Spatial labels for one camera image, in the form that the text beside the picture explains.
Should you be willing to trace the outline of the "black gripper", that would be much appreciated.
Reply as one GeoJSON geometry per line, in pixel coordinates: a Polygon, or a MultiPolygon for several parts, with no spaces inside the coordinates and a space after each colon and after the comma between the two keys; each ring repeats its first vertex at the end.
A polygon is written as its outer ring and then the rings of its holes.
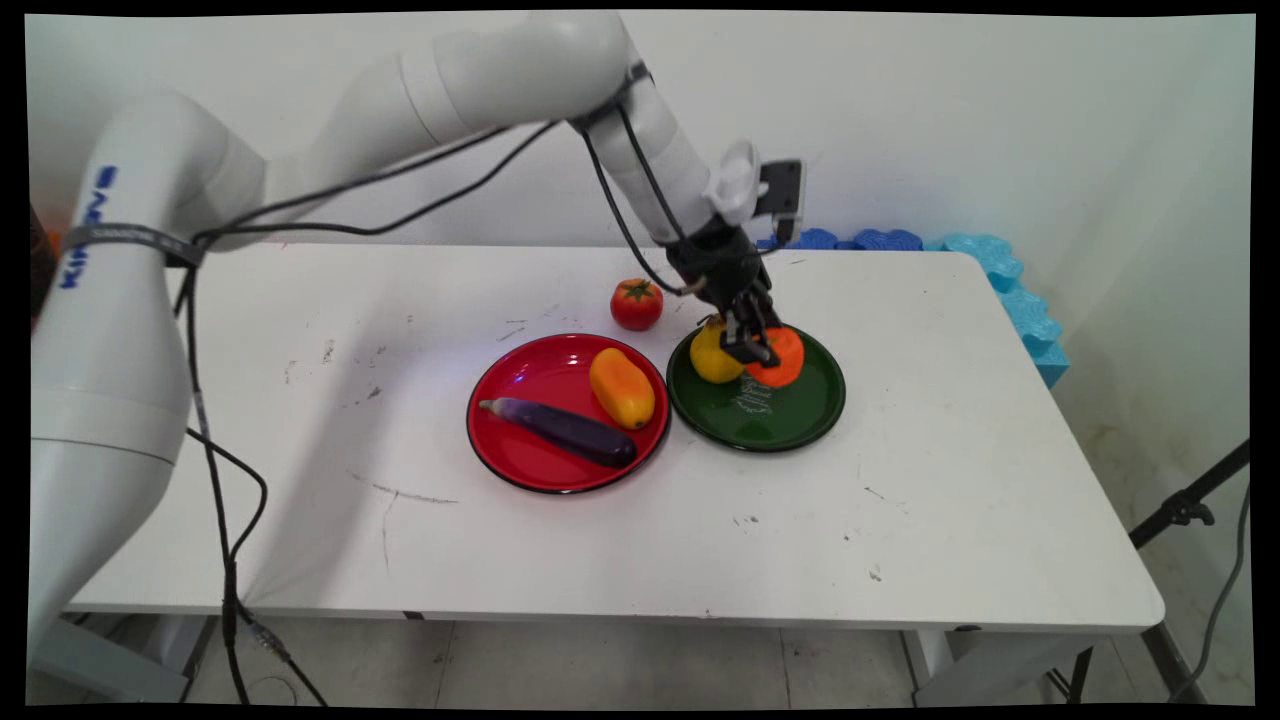
{"type": "Polygon", "coordinates": [[[762,251],[739,227],[708,225],[666,249],[666,258],[695,296],[721,313],[719,347],[739,364],[780,366],[771,332],[782,323],[771,297],[762,251]]]}

